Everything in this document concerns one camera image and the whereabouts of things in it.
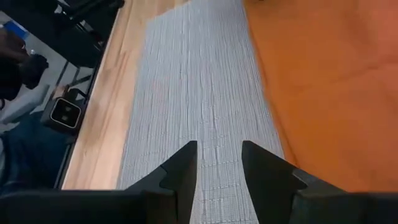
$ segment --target white floor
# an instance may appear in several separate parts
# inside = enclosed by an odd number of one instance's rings
[[[0,24],[3,24],[9,20],[11,20],[11,19],[9,17],[7,17],[3,12],[0,11]],[[50,85],[50,90],[47,93],[47,96],[46,96],[43,104],[36,107],[36,109],[33,110],[33,112],[42,111],[50,98],[51,92],[55,89],[57,80],[60,77],[62,69],[67,61],[60,54],[58,54],[57,52],[52,50],[49,46],[47,46],[45,43],[41,42],[38,38],[36,38],[32,34],[29,34],[29,36],[26,38],[25,42],[26,42],[26,49],[28,52],[30,52],[31,50],[34,50],[34,52],[36,54],[43,55],[49,63],[49,68],[46,69],[46,71],[44,71],[44,74],[40,80],[40,84],[45,83],[45,84]],[[71,83],[73,80],[73,77],[76,74],[76,71],[77,71],[77,68],[69,63],[67,69],[65,70],[65,73],[63,74],[62,79],[60,80],[60,85],[66,85],[66,84]],[[92,72],[93,72],[92,68],[80,68],[80,72],[77,76],[77,79],[91,75]],[[84,82],[84,83],[81,83],[74,87],[79,88],[80,90],[86,92],[89,84],[90,84],[89,82]],[[19,97],[29,91],[30,90],[23,85],[21,90],[19,91],[19,94],[17,97]],[[15,126],[15,124],[7,124],[7,125],[0,124],[0,134],[4,131],[10,130],[14,126]]]

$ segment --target person's leg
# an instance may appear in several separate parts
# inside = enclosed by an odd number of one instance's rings
[[[9,177],[5,183],[11,188],[8,192],[24,188],[52,188],[57,178],[67,136],[43,126],[41,115],[26,116],[2,137],[7,142],[9,154]]]

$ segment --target gray placemat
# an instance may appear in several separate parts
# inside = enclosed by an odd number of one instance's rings
[[[241,162],[244,139],[283,157],[241,0],[194,0],[151,21],[118,188],[197,140],[191,223],[257,223]]]

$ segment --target table surface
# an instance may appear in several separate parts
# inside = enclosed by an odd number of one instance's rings
[[[187,0],[125,0],[98,70],[62,189],[114,189],[147,21]]]

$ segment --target orange tablecloth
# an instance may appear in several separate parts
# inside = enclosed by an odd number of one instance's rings
[[[287,160],[348,191],[397,191],[398,1],[244,5]]]

